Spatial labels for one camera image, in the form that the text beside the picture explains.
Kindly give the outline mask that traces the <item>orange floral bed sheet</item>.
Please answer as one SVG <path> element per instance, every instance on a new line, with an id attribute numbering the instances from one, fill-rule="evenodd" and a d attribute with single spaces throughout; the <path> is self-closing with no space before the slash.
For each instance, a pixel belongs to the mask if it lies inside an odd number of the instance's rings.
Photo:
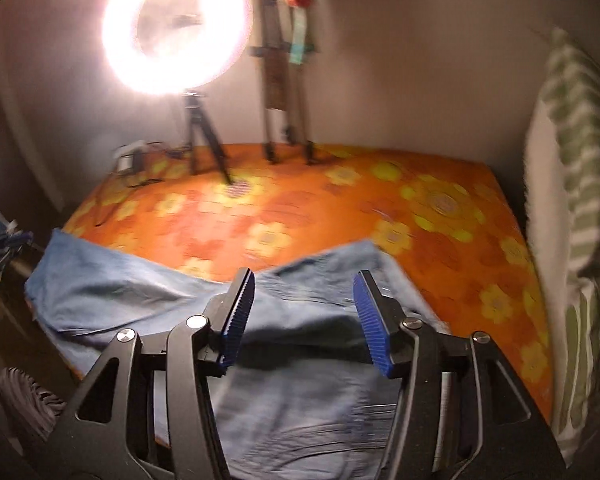
<path id="1" fill-rule="evenodd" d="M 356 240 L 395 258 L 455 335 L 490 333 L 544 415 L 553 360 L 539 280 L 492 171 L 410 152 L 321 146 L 315 164 L 276 164 L 232 145 L 227 177 L 206 152 L 191 165 L 149 152 L 136 177 L 108 174 L 66 232 L 210 281 Z"/>

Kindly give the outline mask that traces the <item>dark patterned cloth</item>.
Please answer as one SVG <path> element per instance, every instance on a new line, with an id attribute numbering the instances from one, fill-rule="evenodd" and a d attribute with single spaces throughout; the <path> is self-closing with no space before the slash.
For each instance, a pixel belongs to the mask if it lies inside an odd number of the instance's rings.
<path id="1" fill-rule="evenodd" d="M 30 439 L 44 444 L 67 403 L 17 367 L 0 373 L 0 402 L 6 415 Z"/>

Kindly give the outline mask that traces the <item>green striped white pillow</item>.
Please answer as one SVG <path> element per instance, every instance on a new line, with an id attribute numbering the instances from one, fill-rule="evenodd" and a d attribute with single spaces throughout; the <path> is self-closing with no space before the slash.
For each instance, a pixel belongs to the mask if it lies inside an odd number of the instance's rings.
<path id="1" fill-rule="evenodd" d="M 560 27 L 527 132 L 524 182 L 554 356 L 552 429 L 572 464 L 600 431 L 600 62 Z"/>

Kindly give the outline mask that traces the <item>small black tripod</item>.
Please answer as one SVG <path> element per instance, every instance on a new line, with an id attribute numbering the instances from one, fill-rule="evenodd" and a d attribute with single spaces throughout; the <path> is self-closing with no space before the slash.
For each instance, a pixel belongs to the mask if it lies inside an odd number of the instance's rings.
<path id="1" fill-rule="evenodd" d="M 215 128 L 212 125 L 206 111 L 204 110 L 204 103 L 202 98 L 204 97 L 201 93 L 187 90 L 183 94 L 185 108 L 188 113 L 188 140 L 189 140 L 189 173 L 193 176 L 198 172 L 197 156 L 196 156 L 196 134 L 201 135 L 201 139 L 210 148 L 210 152 L 215 166 L 218 168 L 220 174 L 227 185 L 232 185 L 232 177 L 227 169 L 227 154 L 225 154 L 223 145 L 220 138 L 215 132 Z"/>

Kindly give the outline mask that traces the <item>blue denim pants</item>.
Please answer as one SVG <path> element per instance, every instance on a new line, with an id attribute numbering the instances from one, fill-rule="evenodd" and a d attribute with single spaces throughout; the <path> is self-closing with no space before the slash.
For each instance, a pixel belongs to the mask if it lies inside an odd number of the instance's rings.
<path id="1" fill-rule="evenodd" d="M 376 474 L 398 384 L 368 353 L 352 297 L 362 270 L 407 314 L 444 330 L 399 263 L 369 240 L 259 272 L 237 362 L 209 384 L 234 478 Z M 43 332 L 85 374 L 122 328 L 170 330 L 226 285 L 58 231 L 24 289 Z"/>

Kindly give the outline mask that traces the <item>tall silver tripod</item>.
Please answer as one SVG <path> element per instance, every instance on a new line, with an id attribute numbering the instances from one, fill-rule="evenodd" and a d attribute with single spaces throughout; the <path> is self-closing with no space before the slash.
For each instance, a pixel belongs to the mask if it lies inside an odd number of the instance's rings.
<path id="1" fill-rule="evenodd" d="M 283 138 L 290 146 L 301 148 L 304 161 L 315 165 L 315 146 L 309 133 L 309 114 L 306 110 L 306 89 L 303 67 L 316 50 L 314 48 L 300 66 L 289 62 L 291 44 L 291 10 L 284 0 L 253 0 L 256 10 L 257 41 L 250 55 L 258 61 L 262 90 L 263 141 L 265 159 L 278 162 L 271 114 L 276 110 L 286 118 Z"/>

